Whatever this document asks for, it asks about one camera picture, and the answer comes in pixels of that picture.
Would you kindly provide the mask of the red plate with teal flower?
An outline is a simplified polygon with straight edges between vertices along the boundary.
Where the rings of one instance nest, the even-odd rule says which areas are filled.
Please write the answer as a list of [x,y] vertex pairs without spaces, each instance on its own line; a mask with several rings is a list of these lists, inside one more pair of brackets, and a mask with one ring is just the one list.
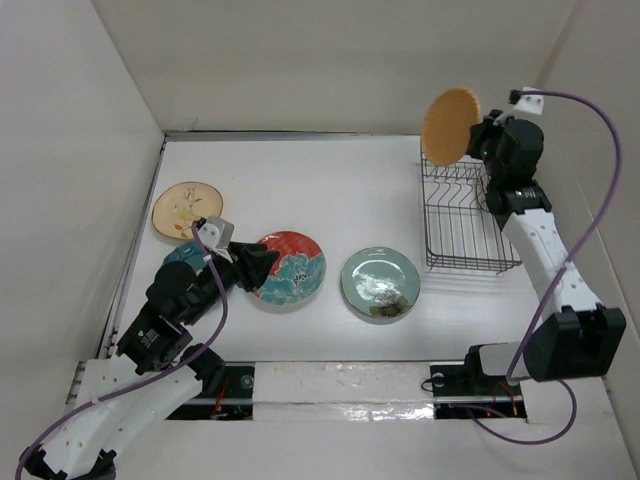
[[253,293],[253,304],[271,314],[292,313],[304,307],[325,279],[327,261],[320,245],[296,231],[272,232],[258,243],[279,256],[265,283]]

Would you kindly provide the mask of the orange woven plate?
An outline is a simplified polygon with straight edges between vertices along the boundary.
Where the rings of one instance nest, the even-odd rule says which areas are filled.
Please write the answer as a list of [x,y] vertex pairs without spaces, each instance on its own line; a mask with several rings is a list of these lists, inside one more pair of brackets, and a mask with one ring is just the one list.
[[471,128],[481,122],[480,103],[466,87],[441,93],[427,110],[421,130],[421,148],[427,160],[447,167],[464,157]]

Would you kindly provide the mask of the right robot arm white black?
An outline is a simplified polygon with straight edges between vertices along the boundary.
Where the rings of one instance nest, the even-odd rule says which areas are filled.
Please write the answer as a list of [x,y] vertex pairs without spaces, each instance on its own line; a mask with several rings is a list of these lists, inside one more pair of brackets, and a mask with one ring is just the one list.
[[471,129],[467,153],[483,162],[485,200],[518,253],[539,305],[523,339],[470,347],[462,381],[484,393],[498,379],[519,382],[605,376],[626,328],[586,284],[557,231],[552,205],[534,178],[544,134],[533,122],[493,110]]

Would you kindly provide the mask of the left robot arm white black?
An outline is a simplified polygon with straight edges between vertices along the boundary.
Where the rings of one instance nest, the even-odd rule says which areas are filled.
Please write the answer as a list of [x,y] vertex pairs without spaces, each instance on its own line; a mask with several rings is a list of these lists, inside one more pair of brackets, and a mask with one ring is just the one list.
[[264,244],[233,242],[226,255],[195,246],[202,268],[165,262],[147,300],[121,334],[84,404],[48,427],[19,459],[18,474],[40,479],[112,479],[125,450],[184,402],[222,387],[225,362],[188,330],[237,286],[261,287],[277,263]]

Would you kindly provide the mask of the dark teal scalloped plate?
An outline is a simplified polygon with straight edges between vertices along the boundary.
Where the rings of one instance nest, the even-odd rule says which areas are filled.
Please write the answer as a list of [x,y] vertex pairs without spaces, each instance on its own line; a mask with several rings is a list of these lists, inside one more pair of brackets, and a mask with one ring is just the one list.
[[200,272],[206,267],[204,255],[198,244],[193,240],[188,241],[173,249],[164,258],[162,264],[165,265],[171,262],[178,261],[188,264],[196,273]]

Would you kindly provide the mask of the beige plate with bird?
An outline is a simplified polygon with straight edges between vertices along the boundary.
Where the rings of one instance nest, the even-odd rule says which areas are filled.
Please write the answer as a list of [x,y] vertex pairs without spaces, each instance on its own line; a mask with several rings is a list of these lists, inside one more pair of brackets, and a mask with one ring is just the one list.
[[220,216],[223,196],[215,187],[202,182],[181,182],[165,190],[156,200],[151,214],[154,229],[162,236],[192,240],[191,225],[201,218]]

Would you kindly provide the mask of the light green plate with flower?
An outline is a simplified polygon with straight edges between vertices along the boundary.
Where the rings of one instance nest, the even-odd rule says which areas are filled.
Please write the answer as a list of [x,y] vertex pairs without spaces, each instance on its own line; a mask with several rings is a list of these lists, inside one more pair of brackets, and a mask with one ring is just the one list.
[[371,323],[394,323],[416,305],[421,293],[417,268],[401,252],[374,246],[354,253],[340,274],[347,304]]

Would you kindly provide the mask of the white foam front bar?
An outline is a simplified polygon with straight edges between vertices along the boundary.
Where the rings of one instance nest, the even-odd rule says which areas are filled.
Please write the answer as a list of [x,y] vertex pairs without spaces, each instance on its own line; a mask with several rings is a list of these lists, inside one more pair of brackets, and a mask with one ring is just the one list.
[[429,421],[427,362],[260,362],[253,419],[261,422]]

